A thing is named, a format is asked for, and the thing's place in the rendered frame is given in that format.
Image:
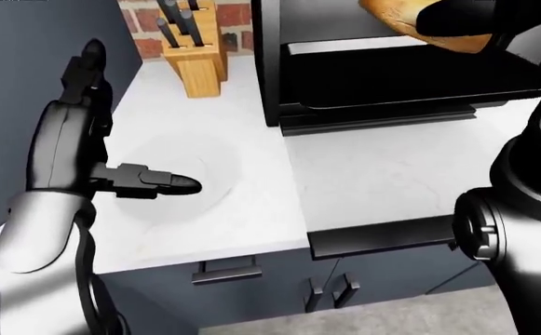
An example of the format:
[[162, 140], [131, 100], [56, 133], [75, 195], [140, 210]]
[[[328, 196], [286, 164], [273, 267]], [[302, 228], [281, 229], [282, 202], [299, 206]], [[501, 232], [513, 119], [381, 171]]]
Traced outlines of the golden brown bread loaf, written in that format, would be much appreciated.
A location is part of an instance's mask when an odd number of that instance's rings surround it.
[[418, 13], [440, 0], [358, 0], [358, 4], [387, 27], [397, 33], [424, 41], [434, 47], [453, 52], [475, 54], [481, 52], [492, 36], [465, 35], [458, 37], [429, 37], [416, 31]]

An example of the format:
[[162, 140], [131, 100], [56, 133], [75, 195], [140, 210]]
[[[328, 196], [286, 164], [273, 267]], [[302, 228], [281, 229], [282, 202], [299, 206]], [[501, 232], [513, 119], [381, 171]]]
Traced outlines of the black toaster oven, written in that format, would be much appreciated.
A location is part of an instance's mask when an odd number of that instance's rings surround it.
[[250, 0], [255, 66], [265, 122], [285, 136], [471, 119], [472, 104], [390, 105], [313, 110], [294, 97], [283, 61], [289, 44], [307, 51], [377, 49], [426, 45], [395, 33], [358, 5], [358, 0]]

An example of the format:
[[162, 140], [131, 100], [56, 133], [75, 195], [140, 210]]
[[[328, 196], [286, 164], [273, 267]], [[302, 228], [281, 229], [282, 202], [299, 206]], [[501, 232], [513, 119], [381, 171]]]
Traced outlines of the white round plate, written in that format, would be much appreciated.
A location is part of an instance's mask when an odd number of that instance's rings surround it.
[[198, 194], [161, 195], [155, 200], [116, 198], [114, 203], [121, 213], [141, 225], [197, 220], [220, 203], [241, 178], [237, 148], [218, 136], [203, 133], [156, 136], [122, 161], [184, 175], [202, 184]]

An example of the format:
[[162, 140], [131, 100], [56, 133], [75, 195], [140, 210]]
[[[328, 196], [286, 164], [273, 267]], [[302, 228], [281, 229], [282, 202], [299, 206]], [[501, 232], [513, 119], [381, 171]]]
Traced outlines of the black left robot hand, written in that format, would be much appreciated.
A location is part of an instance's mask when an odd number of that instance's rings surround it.
[[63, 92], [42, 112], [30, 146], [26, 189], [54, 190], [86, 198], [110, 192], [119, 198], [198, 194], [199, 181], [144, 165], [107, 167], [104, 139], [113, 127], [113, 89], [104, 77], [106, 49], [96, 38], [70, 59]]

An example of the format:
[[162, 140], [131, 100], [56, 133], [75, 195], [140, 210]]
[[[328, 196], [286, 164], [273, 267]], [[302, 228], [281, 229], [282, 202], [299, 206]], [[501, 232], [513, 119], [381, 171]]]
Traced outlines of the dark blue base cabinet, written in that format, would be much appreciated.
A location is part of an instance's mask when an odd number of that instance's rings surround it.
[[201, 328], [304, 313], [304, 282], [325, 283], [319, 311], [332, 309], [331, 294], [343, 273], [360, 289], [346, 306], [487, 287], [483, 264], [445, 245], [391, 250], [313, 261], [308, 249], [257, 257], [259, 278], [194, 286], [198, 265], [180, 264], [102, 275], [131, 335], [197, 335]]

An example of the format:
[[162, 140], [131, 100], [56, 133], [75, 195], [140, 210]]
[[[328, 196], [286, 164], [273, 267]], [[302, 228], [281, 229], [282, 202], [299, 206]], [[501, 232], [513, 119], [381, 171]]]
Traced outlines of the black oven tray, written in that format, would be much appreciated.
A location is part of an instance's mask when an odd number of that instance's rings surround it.
[[506, 52], [464, 54], [430, 45], [307, 51], [283, 61], [297, 102], [313, 110], [472, 104], [541, 95], [541, 68]]

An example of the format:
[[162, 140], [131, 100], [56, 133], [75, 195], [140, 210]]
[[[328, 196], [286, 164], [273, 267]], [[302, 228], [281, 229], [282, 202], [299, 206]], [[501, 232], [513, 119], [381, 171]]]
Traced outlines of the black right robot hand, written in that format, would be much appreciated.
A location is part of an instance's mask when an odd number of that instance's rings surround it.
[[489, 34], [489, 49], [541, 63], [541, 0], [439, 0], [419, 11], [415, 29], [430, 37]]

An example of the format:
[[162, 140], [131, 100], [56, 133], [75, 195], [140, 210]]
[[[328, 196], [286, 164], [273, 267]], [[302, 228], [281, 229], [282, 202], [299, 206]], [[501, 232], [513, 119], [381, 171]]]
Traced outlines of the black appliance top panel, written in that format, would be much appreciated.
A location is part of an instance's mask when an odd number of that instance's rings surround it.
[[454, 241], [452, 223], [453, 216], [447, 215], [316, 231], [307, 234], [307, 237], [312, 259], [324, 261], [447, 245]]

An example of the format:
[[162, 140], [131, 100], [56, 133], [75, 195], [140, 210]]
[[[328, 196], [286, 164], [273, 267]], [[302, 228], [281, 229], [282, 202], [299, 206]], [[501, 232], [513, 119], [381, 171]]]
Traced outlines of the wooden knife block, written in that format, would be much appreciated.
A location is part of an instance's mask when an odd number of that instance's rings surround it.
[[228, 71], [217, 7], [214, 0], [197, 0], [197, 4], [199, 10], [193, 16], [204, 46], [197, 47], [190, 35], [182, 35], [176, 24], [170, 24], [179, 46], [174, 48], [168, 41], [162, 41], [163, 57], [182, 80], [187, 97], [219, 97]]

